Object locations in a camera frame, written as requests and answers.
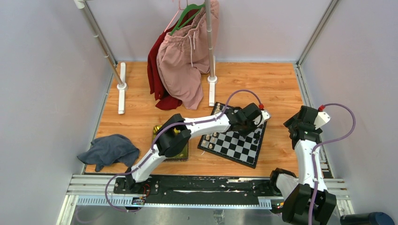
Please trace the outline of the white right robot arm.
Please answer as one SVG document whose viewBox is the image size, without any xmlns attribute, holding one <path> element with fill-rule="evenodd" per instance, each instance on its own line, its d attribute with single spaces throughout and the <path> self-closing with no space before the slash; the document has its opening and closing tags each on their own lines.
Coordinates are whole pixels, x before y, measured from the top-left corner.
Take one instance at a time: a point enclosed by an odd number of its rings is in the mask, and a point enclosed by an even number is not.
<svg viewBox="0 0 398 225">
<path fill-rule="evenodd" d="M 271 172 L 268 189 L 273 195 L 282 194 L 282 220 L 291 225 L 325 225 L 336 207 L 336 196 L 324 182 L 318 147 L 321 126 L 329 120 L 327 113 L 303 105 L 284 123 L 297 156 L 299 173 L 276 168 Z"/>
</svg>

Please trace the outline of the black chess piece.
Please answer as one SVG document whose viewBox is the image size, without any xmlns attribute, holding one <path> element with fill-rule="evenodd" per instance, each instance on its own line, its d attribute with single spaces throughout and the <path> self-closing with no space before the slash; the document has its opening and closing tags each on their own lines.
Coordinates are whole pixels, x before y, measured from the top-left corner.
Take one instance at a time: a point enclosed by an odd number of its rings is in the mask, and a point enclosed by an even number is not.
<svg viewBox="0 0 398 225">
<path fill-rule="evenodd" d="M 253 136 L 253 143 L 254 144 L 258 144 L 258 141 L 259 141 L 259 136 L 258 135 L 254 135 Z"/>
</svg>

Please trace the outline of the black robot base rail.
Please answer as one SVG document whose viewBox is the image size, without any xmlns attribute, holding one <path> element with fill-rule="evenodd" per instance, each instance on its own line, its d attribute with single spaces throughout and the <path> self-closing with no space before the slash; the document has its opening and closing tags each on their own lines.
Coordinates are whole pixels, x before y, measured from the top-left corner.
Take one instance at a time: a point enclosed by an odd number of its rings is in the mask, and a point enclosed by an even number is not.
<svg viewBox="0 0 398 225">
<path fill-rule="evenodd" d="M 273 191 L 267 177 L 205 177 L 152 175 L 128 188 L 124 176 L 73 175 L 67 194 L 77 195 L 80 205 L 116 207 L 279 209 L 283 197 Z"/>
</svg>

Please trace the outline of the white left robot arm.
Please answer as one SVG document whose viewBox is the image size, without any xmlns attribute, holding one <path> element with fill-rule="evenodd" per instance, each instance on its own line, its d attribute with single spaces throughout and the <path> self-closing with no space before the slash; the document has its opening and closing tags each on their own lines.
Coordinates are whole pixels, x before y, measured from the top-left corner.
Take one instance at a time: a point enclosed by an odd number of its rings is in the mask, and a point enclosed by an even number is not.
<svg viewBox="0 0 398 225">
<path fill-rule="evenodd" d="M 144 182 L 165 159 L 183 151 L 190 139 L 211 133 L 239 132 L 246 136 L 271 118 L 268 111 L 254 103 L 244 108 L 223 108 L 214 115 L 184 118 L 173 115 L 156 133 L 150 149 L 143 158 L 126 171 L 126 188 L 133 194 L 143 190 Z"/>
</svg>

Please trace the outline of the black and white chessboard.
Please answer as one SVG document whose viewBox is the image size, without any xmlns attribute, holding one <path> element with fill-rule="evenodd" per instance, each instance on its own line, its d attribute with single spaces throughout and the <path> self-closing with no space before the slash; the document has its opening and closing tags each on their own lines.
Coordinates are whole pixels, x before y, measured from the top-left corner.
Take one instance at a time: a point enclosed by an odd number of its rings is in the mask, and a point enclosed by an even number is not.
<svg viewBox="0 0 398 225">
<path fill-rule="evenodd" d="M 265 122 L 246 137 L 240 136 L 238 132 L 230 131 L 218 133 L 217 137 L 213 137 L 213 133 L 208 134 L 210 140 L 207 141 L 206 135 L 202 135 L 198 149 L 254 169 L 258 162 L 266 125 Z M 259 136 L 258 144 L 253 143 L 254 135 Z M 207 147 L 201 146 L 203 141 L 207 141 Z M 210 143 L 214 145 L 213 149 L 208 148 Z"/>
</svg>

